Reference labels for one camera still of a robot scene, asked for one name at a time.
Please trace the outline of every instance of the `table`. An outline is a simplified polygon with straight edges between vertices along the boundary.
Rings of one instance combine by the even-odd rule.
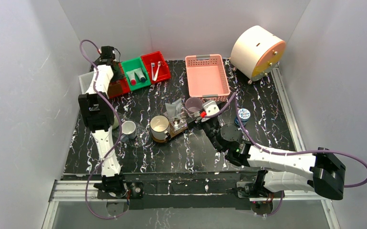
[[[186,130],[166,144],[156,143],[149,137],[149,122],[152,117],[166,111],[165,103],[179,98],[185,102],[189,98],[185,62],[177,60],[167,63],[171,72],[170,80],[111,100],[124,119],[140,123],[145,130],[142,146],[121,144],[116,149],[123,172],[140,174],[252,170],[233,166],[226,161],[224,153],[216,152],[203,130],[197,128]],[[251,112],[251,119],[246,125],[249,134],[262,145],[295,150],[272,76],[268,75],[261,81],[248,85],[245,75],[232,71],[229,59],[224,59],[224,66],[230,90],[238,94],[239,106]],[[235,107],[232,103],[219,120],[221,124],[234,123],[234,118]],[[94,140],[79,114],[64,174],[88,174],[98,164],[99,155]]]

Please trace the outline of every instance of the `blue container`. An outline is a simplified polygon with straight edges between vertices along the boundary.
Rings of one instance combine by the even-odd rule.
[[[241,122],[243,123],[243,125],[245,126],[246,123],[248,122],[249,118],[251,117],[251,112],[249,112],[247,109],[245,108],[241,108],[238,110],[238,116],[240,116],[241,118]],[[235,116],[234,119],[234,123],[237,126],[240,126],[240,123],[238,122],[237,116]]]

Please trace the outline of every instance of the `cup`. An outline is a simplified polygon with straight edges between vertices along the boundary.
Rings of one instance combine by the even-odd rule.
[[[122,141],[125,142],[128,139],[135,139],[137,136],[136,123],[132,121],[125,121],[122,124]]]
[[[202,100],[196,97],[191,97],[185,102],[185,107],[189,111],[189,114],[200,111],[202,109],[202,105]]]
[[[150,128],[153,137],[158,140],[164,140],[170,136],[170,122],[164,115],[157,115],[150,121]]]

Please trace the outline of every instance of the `pink basket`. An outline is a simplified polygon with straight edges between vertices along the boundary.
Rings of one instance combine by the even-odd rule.
[[[185,57],[189,95],[225,102],[230,94],[223,59],[219,54]]]

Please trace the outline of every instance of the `metal frame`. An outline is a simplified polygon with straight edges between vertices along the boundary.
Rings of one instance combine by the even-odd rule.
[[[293,114],[292,106],[290,105],[289,98],[282,81],[282,74],[280,73],[279,63],[272,69],[271,75],[276,86],[276,91],[279,96],[280,104],[282,105],[283,112],[285,113],[287,124],[289,125],[290,134],[295,144],[296,151],[306,150],[303,139],[301,138],[300,131],[298,129],[295,115]],[[332,201],[329,199],[321,200],[326,219],[330,229],[340,229],[338,219],[336,218]]]
[[[285,113],[287,123],[290,129],[290,133],[295,144],[297,151],[305,150],[305,145],[301,138],[295,116],[293,114],[290,101],[287,97],[286,90],[283,86],[282,75],[279,70],[279,66],[273,68],[271,71],[272,78],[274,80],[276,91],[279,96],[280,103]],[[93,187],[94,183],[100,181],[91,181],[88,186],[88,198],[90,201],[112,201],[112,202],[125,202],[125,199],[98,199],[97,189]],[[48,210],[46,212],[46,217],[43,222],[43,229],[51,229],[54,223],[54,219],[57,212],[57,207],[60,201],[85,201],[85,187],[86,181],[56,181],[53,186],[52,194],[50,197],[50,202]],[[265,198],[250,198],[250,201],[263,201]],[[323,205],[323,210],[326,215],[330,229],[340,229],[338,220],[335,215],[334,208],[332,206],[332,201],[323,198],[313,192],[304,191],[285,191],[285,197],[283,200],[321,200]]]

